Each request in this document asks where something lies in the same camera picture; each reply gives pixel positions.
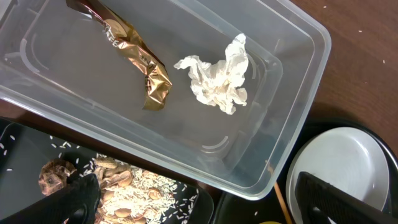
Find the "white napkin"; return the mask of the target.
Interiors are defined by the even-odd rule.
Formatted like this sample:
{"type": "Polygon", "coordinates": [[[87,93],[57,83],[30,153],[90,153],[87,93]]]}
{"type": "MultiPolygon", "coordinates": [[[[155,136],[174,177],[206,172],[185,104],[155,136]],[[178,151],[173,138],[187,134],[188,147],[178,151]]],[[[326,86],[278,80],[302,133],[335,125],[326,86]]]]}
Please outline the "white napkin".
{"type": "Polygon", "coordinates": [[[189,69],[190,88],[196,99],[208,106],[218,106],[228,115],[234,114],[235,105],[247,105],[248,93],[242,85],[249,59],[245,49],[246,36],[238,34],[225,48],[225,59],[217,63],[204,62],[197,55],[179,60],[174,68],[189,69]]]}

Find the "white plate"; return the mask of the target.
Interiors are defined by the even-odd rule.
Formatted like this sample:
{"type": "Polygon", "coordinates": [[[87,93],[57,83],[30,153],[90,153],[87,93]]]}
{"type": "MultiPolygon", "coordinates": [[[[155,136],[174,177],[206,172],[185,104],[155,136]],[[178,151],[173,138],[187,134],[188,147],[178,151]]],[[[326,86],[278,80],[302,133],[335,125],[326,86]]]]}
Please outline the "white plate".
{"type": "Polygon", "coordinates": [[[309,140],[296,153],[287,174],[286,196],[298,224],[303,221],[295,187],[301,171],[378,210],[383,210],[386,204],[389,194],[386,157],[376,140],[360,129],[330,129],[309,140]]]}

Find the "food scraps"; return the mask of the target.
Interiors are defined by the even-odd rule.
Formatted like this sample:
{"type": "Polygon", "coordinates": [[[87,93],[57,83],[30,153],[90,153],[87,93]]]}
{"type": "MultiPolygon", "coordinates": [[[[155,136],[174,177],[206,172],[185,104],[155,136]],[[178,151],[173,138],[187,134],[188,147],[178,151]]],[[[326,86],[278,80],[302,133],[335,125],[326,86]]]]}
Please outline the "food scraps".
{"type": "Polygon", "coordinates": [[[148,170],[99,155],[86,164],[52,160],[41,168],[39,187],[46,196],[67,186],[73,175],[94,174],[101,198],[95,223],[159,224],[185,218],[185,199],[177,199],[179,183],[148,170]]]}

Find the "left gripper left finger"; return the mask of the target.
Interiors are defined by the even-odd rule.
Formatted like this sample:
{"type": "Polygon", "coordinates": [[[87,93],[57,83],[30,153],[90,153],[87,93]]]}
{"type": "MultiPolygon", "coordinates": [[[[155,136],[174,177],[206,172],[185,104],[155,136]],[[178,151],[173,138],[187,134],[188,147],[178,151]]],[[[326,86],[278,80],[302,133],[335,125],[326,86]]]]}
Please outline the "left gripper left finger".
{"type": "Polygon", "coordinates": [[[94,174],[86,175],[33,205],[1,220],[1,224],[94,223],[101,190],[94,174]]]}

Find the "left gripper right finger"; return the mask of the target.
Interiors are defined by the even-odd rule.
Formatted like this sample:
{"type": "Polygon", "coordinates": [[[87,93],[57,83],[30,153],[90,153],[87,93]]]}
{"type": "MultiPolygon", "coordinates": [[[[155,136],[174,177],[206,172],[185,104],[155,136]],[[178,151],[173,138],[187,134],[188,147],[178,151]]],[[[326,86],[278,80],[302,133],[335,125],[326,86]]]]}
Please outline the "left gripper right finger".
{"type": "Polygon", "coordinates": [[[397,224],[396,218],[308,172],[299,173],[295,196],[304,224],[397,224]]]}

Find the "yellow bowl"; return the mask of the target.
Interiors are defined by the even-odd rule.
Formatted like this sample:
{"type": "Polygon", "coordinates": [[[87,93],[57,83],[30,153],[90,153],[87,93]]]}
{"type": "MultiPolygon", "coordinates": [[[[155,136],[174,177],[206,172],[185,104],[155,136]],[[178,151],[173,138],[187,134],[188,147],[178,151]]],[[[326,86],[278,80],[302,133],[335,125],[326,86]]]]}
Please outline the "yellow bowl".
{"type": "Polygon", "coordinates": [[[262,223],[259,223],[259,224],[281,224],[281,223],[279,223],[279,222],[273,222],[273,221],[268,221],[268,222],[262,222],[262,223]]]}

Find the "gold snack wrapper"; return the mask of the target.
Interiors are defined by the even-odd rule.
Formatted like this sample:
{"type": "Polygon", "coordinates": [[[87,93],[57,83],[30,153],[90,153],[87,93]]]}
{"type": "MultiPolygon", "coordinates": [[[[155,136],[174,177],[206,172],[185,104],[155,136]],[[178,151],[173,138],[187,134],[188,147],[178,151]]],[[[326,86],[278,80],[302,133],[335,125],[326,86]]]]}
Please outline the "gold snack wrapper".
{"type": "Polygon", "coordinates": [[[107,39],[145,75],[145,110],[161,110],[172,87],[164,64],[146,46],[136,29],[99,0],[66,0],[68,7],[89,15],[104,27],[107,39]]]}

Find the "wooden chopstick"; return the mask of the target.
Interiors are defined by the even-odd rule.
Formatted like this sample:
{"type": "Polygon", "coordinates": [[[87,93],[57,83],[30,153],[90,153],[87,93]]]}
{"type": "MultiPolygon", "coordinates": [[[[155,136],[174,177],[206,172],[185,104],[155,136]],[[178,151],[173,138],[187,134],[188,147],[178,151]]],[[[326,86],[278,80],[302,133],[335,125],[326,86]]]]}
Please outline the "wooden chopstick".
{"type": "Polygon", "coordinates": [[[285,200],[283,198],[282,192],[280,190],[280,187],[277,182],[274,184],[274,191],[276,193],[277,199],[279,201],[280,207],[282,209],[282,212],[284,214],[285,220],[287,224],[293,224],[293,221],[290,217],[289,209],[286,206],[285,200]]]}

